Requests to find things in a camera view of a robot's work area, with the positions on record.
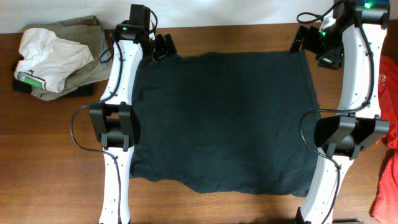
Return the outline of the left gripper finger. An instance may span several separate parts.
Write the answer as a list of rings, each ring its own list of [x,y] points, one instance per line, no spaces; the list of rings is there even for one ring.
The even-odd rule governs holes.
[[[155,60],[162,58],[167,55],[167,46],[165,37],[162,34],[158,34],[155,37],[155,48],[153,57]]]
[[[166,55],[173,55],[177,53],[177,48],[174,44],[174,40],[171,36],[171,34],[166,34],[164,36],[165,38],[165,49],[166,49]]]

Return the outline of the dark green t-shirt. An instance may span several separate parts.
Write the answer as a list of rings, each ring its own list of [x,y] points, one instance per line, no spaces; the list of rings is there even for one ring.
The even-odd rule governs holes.
[[[319,107],[303,51],[169,56],[134,83],[141,138],[130,174],[203,193],[305,197]]]

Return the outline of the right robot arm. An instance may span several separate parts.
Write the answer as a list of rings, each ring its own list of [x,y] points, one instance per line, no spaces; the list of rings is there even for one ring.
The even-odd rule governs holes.
[[[308,148],[317,165],[295,223],[332,223],[347,171],[360,152],[389,131],[381,117],[378,78],[390,8],[388,0],[335,1],[324,14],[300,21],[290,51],[308,50],[319,66],[342,68],[343,87],[337,109],[325,110],[315,125]]]

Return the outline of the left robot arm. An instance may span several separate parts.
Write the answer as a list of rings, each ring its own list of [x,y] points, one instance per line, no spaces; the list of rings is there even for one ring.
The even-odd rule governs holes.
[[[133,89],[138,68],[144,62],[177,53],[171,35],[156,34],[154,12],[133,4],[129,19],[113,34],[113,62],[100,101],[89,107],[97,141],[104,155],[104,197],[100,223],[129,223],[129,175],[134,147],[141,127],[133,110]]]

